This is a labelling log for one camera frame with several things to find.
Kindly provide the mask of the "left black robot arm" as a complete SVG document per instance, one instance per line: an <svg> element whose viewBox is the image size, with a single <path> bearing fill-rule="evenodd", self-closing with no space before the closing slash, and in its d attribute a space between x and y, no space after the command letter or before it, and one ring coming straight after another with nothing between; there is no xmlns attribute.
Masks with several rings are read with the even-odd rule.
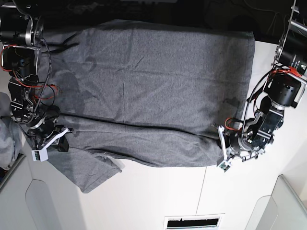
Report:
<svg viewBox="0 0 307 230"><path fill-rule="evenodd" d="M296 108L307 89L307 2L296 0L292 5L288 26L279 40L272 69L256 85L248 103L255 104L257 98L266 93L260 106L254 106L254 117L243 120L226 119L218 126L222 157L217 166L226 171L231 161L238 157L242 161L256 159L273 143L274 131L284 122L284 110Z"/></svg>

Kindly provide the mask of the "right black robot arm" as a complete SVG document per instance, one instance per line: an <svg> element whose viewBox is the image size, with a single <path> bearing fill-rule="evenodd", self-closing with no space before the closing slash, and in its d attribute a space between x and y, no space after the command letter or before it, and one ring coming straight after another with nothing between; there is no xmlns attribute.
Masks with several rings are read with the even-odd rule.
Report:
<svg viewBox="0 0 307 230"><path fill-rule="evenodd" d="M51 75L51 53L43 38L44 23L37 0L2 0L0 2L0 67L9 73L8 89L11 94L11 118L26 126L27 137L34 145L35 153L55 145L59 152L67 152L66 127L57 125L60 109L54 104L43 103L44 89L52 92L56 87L48 83ZM38 77L40 48L47 48L47 76Z"/></svg>

